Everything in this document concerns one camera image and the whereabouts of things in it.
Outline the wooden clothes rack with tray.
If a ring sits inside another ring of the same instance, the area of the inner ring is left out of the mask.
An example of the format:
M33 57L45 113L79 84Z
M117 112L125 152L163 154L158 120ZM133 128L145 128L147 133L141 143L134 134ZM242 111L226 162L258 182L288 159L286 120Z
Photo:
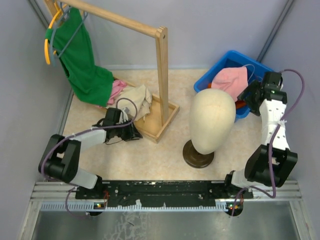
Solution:
M168 28L153 27L83 0L46 0L44 5L51 17L48 26L50 29L60 25L68 7L74 7L83 15L94 15L154 39L156 69L134 71L133 76L129 77L126 83L132 87L146 84L150 88L152 93L150 113L145 118L136 121L135 125L144 137L156 144L159 143L180 110L178 104L169 100Z

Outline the pink hat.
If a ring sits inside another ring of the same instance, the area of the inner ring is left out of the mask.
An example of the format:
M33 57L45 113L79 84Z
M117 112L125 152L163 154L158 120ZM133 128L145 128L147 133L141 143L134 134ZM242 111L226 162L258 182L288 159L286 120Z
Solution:
M248 73L245 66L223 68L216 74L212 81L235 82L236 80L241 83L247 82L248 84Z

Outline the blue plastic bin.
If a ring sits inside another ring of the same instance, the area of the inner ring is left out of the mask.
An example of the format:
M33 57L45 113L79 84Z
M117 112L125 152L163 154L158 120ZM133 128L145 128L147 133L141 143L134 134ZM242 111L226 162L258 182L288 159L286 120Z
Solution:
M255 82L261 83L272 69L234 50L228 51L193 86L196 93L214 88L228 93L236 102L235 120L245 118L250 108L237 96Z

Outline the cream mannequin head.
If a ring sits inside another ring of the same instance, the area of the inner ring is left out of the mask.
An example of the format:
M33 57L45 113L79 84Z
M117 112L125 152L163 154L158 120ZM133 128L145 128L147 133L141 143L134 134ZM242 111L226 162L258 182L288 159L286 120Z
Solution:
M190 140L183 147L184 161L205 168L227 140L236 119L234 99L220 89L207 88L193 98L189 111Z

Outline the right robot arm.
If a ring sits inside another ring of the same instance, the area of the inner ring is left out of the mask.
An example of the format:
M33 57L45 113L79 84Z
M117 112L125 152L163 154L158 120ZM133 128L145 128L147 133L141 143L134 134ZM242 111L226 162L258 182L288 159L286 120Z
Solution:
M226 175L223 192L235 198L250 189L271 187L270 198L275 198L298 161L297 153L291 151L286 137L286 121L291 109L282 90L280 72L267 71L261 81L255 80L239 95L250 112L261 117L261 144L247 160L245 168L233 170Z

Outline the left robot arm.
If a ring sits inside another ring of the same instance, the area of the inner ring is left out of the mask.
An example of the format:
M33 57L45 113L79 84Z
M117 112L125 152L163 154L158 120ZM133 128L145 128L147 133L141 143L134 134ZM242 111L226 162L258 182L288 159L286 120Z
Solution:
M125 111L111 107L107 109L105 117L90 129L70 136L52 135L38 171L48 179L85 188L88 195L97 199L103 195L104 186L99 183L101 180L98 175L79 167L80 154L115 137L125 142L143 138Z

